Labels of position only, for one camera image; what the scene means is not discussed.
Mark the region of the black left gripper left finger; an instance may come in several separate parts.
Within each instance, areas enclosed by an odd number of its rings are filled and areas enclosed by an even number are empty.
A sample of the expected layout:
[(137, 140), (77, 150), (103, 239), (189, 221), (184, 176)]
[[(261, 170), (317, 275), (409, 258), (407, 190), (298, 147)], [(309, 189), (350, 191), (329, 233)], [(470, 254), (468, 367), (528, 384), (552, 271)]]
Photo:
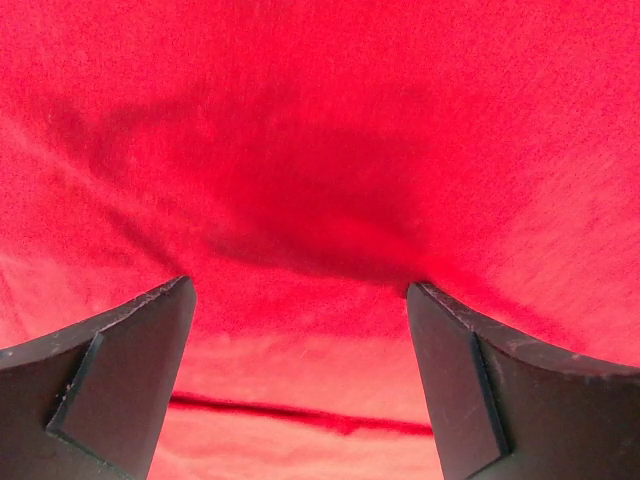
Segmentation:
[(178, 277), (2, 349), (2, 478), (147, 478), (195, 305)]

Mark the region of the red t shirt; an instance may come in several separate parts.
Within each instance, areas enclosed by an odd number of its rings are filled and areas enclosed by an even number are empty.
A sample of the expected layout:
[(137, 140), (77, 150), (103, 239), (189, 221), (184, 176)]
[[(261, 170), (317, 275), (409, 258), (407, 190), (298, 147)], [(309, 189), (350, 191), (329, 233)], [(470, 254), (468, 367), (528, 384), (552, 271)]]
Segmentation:
[(405, 291), (639, 362), (635, 1), (5, 1), (1, 343), (198, 295), (155, 479), (437, 479)]

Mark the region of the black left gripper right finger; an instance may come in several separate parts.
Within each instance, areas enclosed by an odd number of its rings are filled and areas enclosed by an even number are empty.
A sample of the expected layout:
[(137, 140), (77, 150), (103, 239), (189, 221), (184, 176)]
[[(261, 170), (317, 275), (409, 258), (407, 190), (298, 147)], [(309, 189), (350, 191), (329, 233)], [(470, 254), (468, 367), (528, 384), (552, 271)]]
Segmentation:
[(545, 343), (437, 287), (407, 292), (447, 479), (635, 479), (639, 371)]

